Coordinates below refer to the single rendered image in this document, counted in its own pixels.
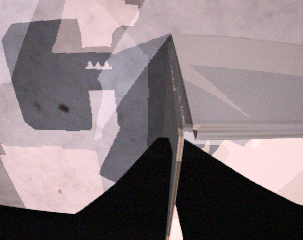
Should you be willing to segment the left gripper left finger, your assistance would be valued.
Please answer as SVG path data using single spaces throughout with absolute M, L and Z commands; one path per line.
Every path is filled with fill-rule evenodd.
M 157 138 L 75 214 L 0 205 L 0 240 L 165 240 L 172 155 L 169 139 Z

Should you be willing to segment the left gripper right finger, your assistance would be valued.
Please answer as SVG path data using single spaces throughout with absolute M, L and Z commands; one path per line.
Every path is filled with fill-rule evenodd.
M 303 205 L 186 139 L 175 206 L 183 240 L 303 240 Z

